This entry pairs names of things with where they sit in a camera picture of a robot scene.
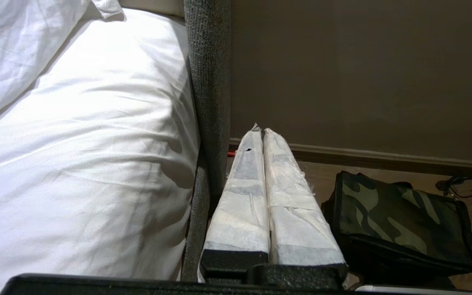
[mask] camouflage bag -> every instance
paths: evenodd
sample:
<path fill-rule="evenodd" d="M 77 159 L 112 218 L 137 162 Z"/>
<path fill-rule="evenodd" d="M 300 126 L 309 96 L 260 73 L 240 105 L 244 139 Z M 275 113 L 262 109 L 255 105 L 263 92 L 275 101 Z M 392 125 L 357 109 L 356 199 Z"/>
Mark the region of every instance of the camouflage bag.
<path fill-rule="evenodd" d="M 472 272 L 470 219 L 459 200 L 340 172 L 322 209 L 351 271 L 386 280 Z"/>

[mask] wall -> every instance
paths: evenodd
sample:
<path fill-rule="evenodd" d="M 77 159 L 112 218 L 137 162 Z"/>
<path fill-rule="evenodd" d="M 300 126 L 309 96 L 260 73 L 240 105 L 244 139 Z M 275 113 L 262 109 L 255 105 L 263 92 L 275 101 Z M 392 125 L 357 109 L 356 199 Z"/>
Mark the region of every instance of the wall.
<path fill-rule="evenodd" d="M 232 6 L 232 137 L 472 160 L 472 1 Z"/>

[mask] camouflage pattern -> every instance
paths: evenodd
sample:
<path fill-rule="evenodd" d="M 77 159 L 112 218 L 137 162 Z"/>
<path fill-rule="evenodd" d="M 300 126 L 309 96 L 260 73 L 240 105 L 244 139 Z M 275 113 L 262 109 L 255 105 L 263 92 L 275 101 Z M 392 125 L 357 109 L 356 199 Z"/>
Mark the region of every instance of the camouflage pattern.
<path fill-rule="evenodd" d="M 456 207 L 444 197 L 362 174 L 339 175 L 342 234 L 383 239 L 443 261 L 472 263 Z"/>

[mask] floor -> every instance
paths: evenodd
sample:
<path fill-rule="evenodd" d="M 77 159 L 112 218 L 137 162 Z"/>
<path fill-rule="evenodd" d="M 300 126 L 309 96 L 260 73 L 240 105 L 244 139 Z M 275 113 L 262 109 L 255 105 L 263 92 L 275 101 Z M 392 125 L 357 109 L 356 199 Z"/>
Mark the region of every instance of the floor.
<path fill-rule="evenodd" d="M 313 192 L 318 203 L 325 202 L 331 196 L 335 187 L 336 174 L 342 170 L 358 173 L 361 172 L 373 179 L 384 182 L 410 182 L 415 189 L 428 193 L 440 194 L 435 184 L 439 180 L 448 179 L 449 176 L 422 174 L 415 172 L 400 172 L 393 170 L 378 170 L 370 168 L 356 168 L 350 166 L 337 166 L 320 163 L 298 162 L 300 169 L 305 172 L 307 181 L 313 186 Z M 232 159 L 229 158 L 228 171 L 232 166 Z M 465 181 L 457 186 L 461 195 L 472 194 L 472 181 Z M 467 205 L 472 223 L 472 198 L 464 199 Z M 472 290 L 472 273 L 451 277 L 451 281 L 459 289 Z"/>

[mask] gray fabric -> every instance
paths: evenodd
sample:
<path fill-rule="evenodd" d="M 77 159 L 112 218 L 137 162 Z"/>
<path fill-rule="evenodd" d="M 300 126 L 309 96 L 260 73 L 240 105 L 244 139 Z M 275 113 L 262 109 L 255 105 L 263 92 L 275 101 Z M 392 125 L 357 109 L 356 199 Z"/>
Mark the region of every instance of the gray fabric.
<path fill-rule="evenodd" d="M 182 282 L 197 282 L 198 264 L 202 256 L 207 218 L 209 213 L 209 178 L 204 149 L 200 149 L 196 179 L 194 182 L 191 217 L 187 229 L 187 241 L 182 264 Z"/>
<path fill-rule="evenodd" d="M 185 0 L 191 81 L 214 211 L 225 184 L 230 128 L 230 0 Z"/>

